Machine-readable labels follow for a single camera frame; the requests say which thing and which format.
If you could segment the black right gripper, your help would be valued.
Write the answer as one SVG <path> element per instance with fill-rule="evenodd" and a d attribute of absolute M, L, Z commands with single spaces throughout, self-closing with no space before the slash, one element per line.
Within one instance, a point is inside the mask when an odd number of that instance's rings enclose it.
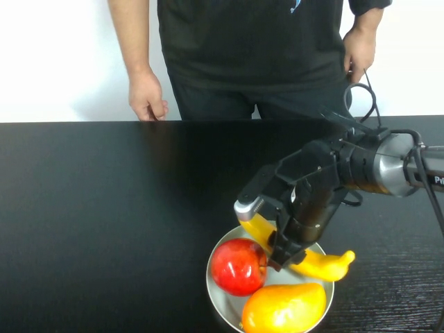
<path fill-rule="evenodd" d="M 280 162 L 277 174 L 290 186 L 288 203 L 276 209 L 277 231 L 268 237 L 268 265 L 277 272 L 299 264 L 305 249 L 318 241 L 347 194 L 338 172 L 338 153 L 315 140 Z"/>

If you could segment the person's right hand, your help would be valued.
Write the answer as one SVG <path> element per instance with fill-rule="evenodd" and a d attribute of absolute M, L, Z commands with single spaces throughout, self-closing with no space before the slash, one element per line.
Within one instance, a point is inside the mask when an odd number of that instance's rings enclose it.
<path fill-rule="evenodd" d="M 140 121 L 165 120 L 168 102 L 162 97 L 162 87 L 151 69 L 130 75 L 129 104 Z"/>

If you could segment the person's left hand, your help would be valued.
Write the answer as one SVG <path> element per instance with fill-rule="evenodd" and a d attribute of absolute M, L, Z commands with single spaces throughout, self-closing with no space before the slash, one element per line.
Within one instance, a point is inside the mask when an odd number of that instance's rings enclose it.
<path fill-rule="evenodd" d="M 343 39 L 344 69 L 351 83 L 358 83 L 374 62 L 376 30 L 354 27 Z"/>

